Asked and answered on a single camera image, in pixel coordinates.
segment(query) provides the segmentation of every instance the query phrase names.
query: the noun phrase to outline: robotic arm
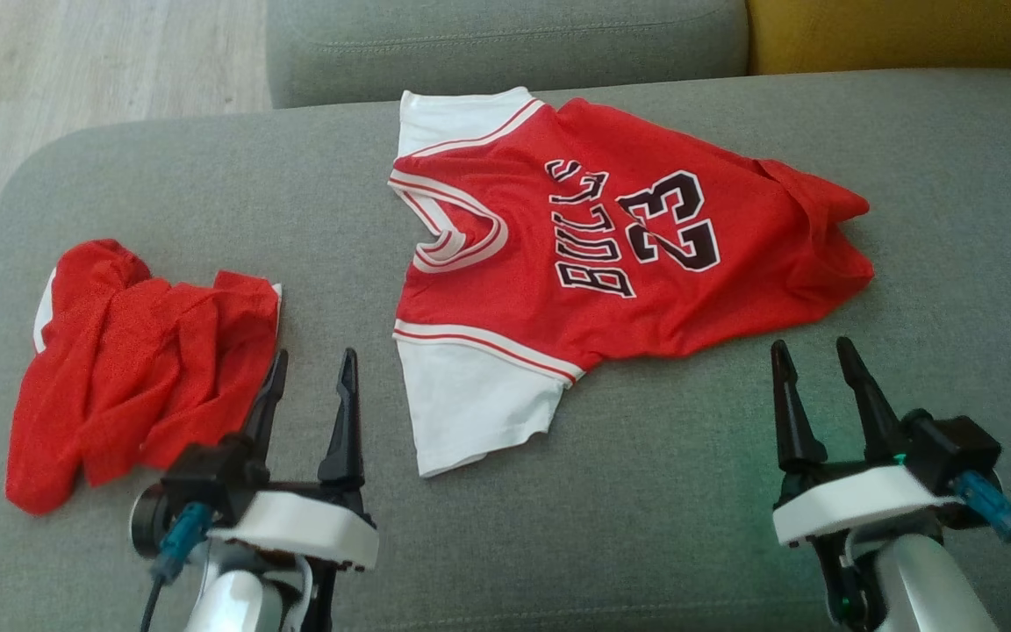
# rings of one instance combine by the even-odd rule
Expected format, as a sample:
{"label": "robotic arm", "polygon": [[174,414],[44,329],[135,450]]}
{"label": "robotic arm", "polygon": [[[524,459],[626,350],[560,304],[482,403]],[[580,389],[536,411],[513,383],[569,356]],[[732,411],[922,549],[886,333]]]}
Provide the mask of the robotic arm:
{"label": "robotic arm", "polygon": [[[830,620],[842,629],[995,631],[942,535],[992,527],[1011,542],[1011,505],[994,472],[1001,445],[968,417],[916,410],[896,419],[846,337],[837,352],[865,436],[860,461],[826,463],[787,344],[770,350],[779,543],[814,547]],[[204,571],[188,632],[330,632],[337,573],[376,564],[376,525],[361,496],[357,356],[346,349],[316,481],[273,481],[265,464],[287,362],[278,353],[242,432],[190,445],[136,501],[129,535],[154,578],[143,632],[161,589],[189,561]]]}
{"label": "robotic arm", "polygon": [[895,417],[853,342],[837,340],[865,437],[861,461],[826,463],[784,341],[770,348],[782,494],[778,543],[814,545],[834,625],[850,631],[995,631],[942,547],[943,529],[992,527],[1011,542],[1011,505],[994,471],[1001,445],[968,417]]}
{"label": "robotic arm", "polygon": [[242,432],[189,445],[131,510],[131,543],[153,560],[143,632],[188,561],[204,565],[188,632],[329,632],[337,573],[376,564],[380,539],[361,496],[357,355],[346,349],[315,481],[270,480],[265,464],[286,364],[278,352]]}

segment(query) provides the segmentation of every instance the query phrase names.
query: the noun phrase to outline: white sleeve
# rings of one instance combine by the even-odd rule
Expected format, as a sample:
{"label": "white sleeve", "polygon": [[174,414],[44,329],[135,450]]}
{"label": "white sleeve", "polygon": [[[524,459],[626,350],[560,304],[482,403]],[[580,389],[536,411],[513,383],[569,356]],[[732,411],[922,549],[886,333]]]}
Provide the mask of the white sleeve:
{"label": "white sleeve", "polygon": [[549,432],[568,383],[464,344],[397,340],[396,348],[424,477]]}
{"label": "white sleeve", "polygon": [[465,96],[425,96],[405,90],[397,157],[488,144],[525,123],[544,104],[525,88]]}

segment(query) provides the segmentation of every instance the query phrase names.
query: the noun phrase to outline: yellow cushion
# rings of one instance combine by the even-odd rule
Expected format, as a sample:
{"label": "yellow cushion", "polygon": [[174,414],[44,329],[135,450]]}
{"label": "yellow cushion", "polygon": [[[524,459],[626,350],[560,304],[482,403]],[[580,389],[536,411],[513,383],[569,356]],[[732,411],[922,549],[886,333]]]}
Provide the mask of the yellow cushion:
{"label": "yellow cushion", "polygon": [[1011,68],[1011,1],[748,0],[753,75]]}

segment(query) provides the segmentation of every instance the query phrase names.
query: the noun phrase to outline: white stripe trim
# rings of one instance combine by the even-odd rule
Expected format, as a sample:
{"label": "white stripe trim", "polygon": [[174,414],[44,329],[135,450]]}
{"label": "white stripe trim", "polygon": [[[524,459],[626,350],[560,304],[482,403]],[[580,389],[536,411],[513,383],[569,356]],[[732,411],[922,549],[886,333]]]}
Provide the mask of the white stripe trim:
{"label": "white stripe trim", "polygon": [[514,113],[513,115],[514,120],[510,120],[509,124],[505,124],[504,127],[501,127],[497,131],[494,131],[493,133],[489,133],[489,136],[487,137],[482,137],[482,139],[472,139],[468,141],[447,141],[444,143],[440,143],[438,145],[434,145],[434,147],[430,147],[412,153],[412,155],[409,156],[430,157],[438,155],[438,153],[450,152],[452,150],[460,150],[462,148],[478,148],[482,147],[482,145],[489,145],[490,143],[493,143],[494,141],[501,139],[501,137],[508,137],[510,132],[513,132],[518,127],[521,127],[521,125],[524,124],[525,121],[529,120],[530,117],[533,116],[535,113],[537,113],[537,111],[540,108],[544,107],[544,105],[545,102],[541,100],[535,99],[533,101],[529,101],[529,104],[521,108],[519,112]]}
{"label": "white stripe trim", "polygon": [[33,351],[44,351],[44,339],[41,330],[53,321],[53,277],[57,276],[57,268],[50,272],[50,280],[44,283],[41,299],[36,303],[36,315],[33,317]]}
{"label": "white stripe trim", "polygon": [[[432,337],[432,339],[426,340],[416,336],[441,337]],[[584,369],[577,367],[573,363],[567,363],[567,361],[558,359],[558,357],[547,356],[545,353],[536,351],[536,349],[525,347],[523,344],[510,340],[505,336],[495,335],[493,332],[478,328],[467,328],[465,325],[417,325],[397,320],[396,325],[393,327],[392,337],[396,340],[416,344],[462,344],[466,345],[466,347],[481,349],[490,353],[490,355],[500,357],[507,363],[532,369],[533,371],[542,373],[542,375],[554,377],[568,385],[572,384],[573,380],[578,380],[579,377],[584,375]],[[564,373],[572,376],[573,380],[569,380]]]}
{"label": "white stripe trim", "polygon": [[[500,251],[505,242],[509,241],[509,225],[505,221],[462,189],[439,183],[438,180],[430,179],[430,177],[412,176],[397,170],[393,170],[392,175],[389,176],[389,187],[392,187],[422,219],[425,216],[430,216],[436,224],[441,224],[443,221],[436,218],[435,211],[438,210],[446,218],[446,213],[436,200],[444,200],[472,212],[474,215],[485,216],[492,223],[484,239],[467,247],[466,236],[458,232],[450,219],[446,218],[446,223],[441,227],[442,232],[444,232],[441,239],[433,244],[418,245],[416,248],[412,264],[422,272],[449,272],[453,269],[466,268],[469,265],[480,263],[496,255],[497,251]],[[425,204],[424,200],[430,200],[430,204]],[[421,208],[418,208],[416,203],[420,203]],[[432,224],[429,221],[425,220],[425,223],[429,230],[432,230]],[[456,242],[456,245],[447,244],[445,248],[442,248],[447,231],[454,232],[455,236],[460,237],[460,240]]]}
{"label": "white stripe trim", "polygon": [[272,283],[276,292],[276,337],[280,336],[280,323],[283,321],[283,283]]}

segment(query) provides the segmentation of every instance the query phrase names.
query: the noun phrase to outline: bulls jersey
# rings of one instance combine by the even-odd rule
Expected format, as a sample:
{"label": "bulls jersey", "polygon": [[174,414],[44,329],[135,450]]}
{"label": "bulls jersey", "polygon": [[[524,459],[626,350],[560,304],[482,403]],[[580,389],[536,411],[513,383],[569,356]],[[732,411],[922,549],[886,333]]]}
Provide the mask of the bulls jersey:
{"label": "bulls jersey", "polygon": [[817,321],[874,276],[853,192],[524,88],[405,92],[389,185],[435,238],[393,335],[425,476],[546,432],[602,361]]}

